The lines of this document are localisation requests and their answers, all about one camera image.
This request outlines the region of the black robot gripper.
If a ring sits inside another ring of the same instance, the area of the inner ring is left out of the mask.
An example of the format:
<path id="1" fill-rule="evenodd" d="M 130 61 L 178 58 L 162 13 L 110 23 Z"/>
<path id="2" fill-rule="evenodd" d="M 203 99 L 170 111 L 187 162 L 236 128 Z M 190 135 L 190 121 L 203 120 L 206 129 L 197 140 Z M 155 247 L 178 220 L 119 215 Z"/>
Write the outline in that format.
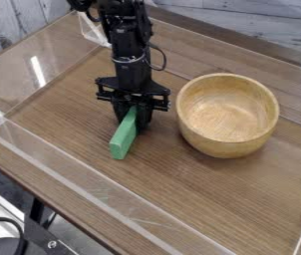
<path id="1" fill-rule="evenodd" d="M 112 58 L 116 75 L 95 79 L 98 99 L 112 103 L 118 121 L 122 122 L 131 106 L 138 106 L 137 128 L 142 133 L 151 122 L 153 110 L 169 110 L 170 90 L 151 79 L 147 60 Z"/>

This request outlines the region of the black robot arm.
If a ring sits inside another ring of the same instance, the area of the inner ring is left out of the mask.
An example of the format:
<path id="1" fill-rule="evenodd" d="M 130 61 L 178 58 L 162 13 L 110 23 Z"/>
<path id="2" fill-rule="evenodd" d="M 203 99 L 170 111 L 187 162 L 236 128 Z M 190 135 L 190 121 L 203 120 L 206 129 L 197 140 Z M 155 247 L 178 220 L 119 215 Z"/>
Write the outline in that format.
<path id="1" fill-rule="evenodd" d="M 170 89 L 151 78 L 151 71 L 162 71 L 151 64 L 153 23 L 145 0 L 67 0 L 71 7 L 99 22 L 112 47 L 115 75 L 98 77 L 96 97 L 114 106 L 119 122 L 131 108 L 137 108 L 137 129 L 143 131 L 154 111 L 169 110 Z"/>

